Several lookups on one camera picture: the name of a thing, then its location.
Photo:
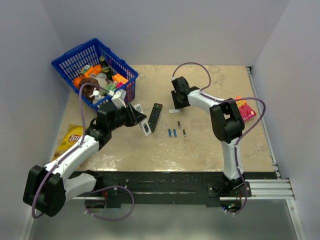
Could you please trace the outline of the white air conditioner remote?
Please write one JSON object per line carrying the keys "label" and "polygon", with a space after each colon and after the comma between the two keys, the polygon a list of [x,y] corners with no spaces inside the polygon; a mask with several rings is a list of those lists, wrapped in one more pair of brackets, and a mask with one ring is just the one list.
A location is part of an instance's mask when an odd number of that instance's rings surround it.
{"label": "white air conditioner remote", "polygon": [[147,116],[144,114],[144,111],[143,111],[141,105],[140,105],[140,104],[136,104],[136,105],[134,105],[133,107],[134,107],[134,109],[135,109],[136,111],[138,111],[140,114],[142,114],[142,115],[144,116],[144,119],[139,122],[139,126],[140,126],[140,128],[142,129],[143,134],[144,134],[145,136],[149,136],[152,132],[151,132],[150,126],[149,126],[150,132],[149,132],[149,133],[146,133],[146,132],[145,132],[145,129],[144,129],[143,125],[146,124],[146,123],[148,123],[148,121],[147,121]]}

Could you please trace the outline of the white battery cover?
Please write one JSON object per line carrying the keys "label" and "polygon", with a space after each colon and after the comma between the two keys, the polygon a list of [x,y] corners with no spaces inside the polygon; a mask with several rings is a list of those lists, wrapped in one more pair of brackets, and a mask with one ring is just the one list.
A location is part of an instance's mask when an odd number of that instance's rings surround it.
{"label": "white battery cover", "polygon": [[170,109],[170,110],[169,110],[169,113],[170,113],[170,114],[175,114],[175,113],[180,113],[180,112],[181,112],[180,109]]}

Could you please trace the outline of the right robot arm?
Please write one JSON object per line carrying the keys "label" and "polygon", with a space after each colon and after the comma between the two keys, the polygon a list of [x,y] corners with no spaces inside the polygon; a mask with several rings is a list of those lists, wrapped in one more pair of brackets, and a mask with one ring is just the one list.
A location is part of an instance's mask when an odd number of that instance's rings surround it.
{"label": "right robot arm", "polygon": [[222,182],[217,185],[219,194],[233,197],[244,184],[239,140],[245,128],[237,104],[232,98],[223,100],[204,94],[198,87],[190,87],[184,77],[171,78],[174,107],[199,108],[210,115],[214,136],[221,142],[223,151]]}

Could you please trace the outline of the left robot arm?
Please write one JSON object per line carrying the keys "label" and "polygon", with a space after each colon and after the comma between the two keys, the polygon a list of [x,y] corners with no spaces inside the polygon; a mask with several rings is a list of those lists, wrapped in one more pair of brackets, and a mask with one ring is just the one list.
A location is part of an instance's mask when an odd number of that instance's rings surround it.
{"label": "left robot arm", "polygon": [[70,149],[45,166],[35,165],[30,169],[22,200],[31,206],[32,217],[53,217],[67,201],[82,194],[99,196],[104,190],[102,176],[91,170],[76,177],[71,175],[109,142],[112,131],[137,125],[146,136],[150,135],[147,116],[140,104],[128,103],[120,108],[112,102],[102,104],[96,117]]}

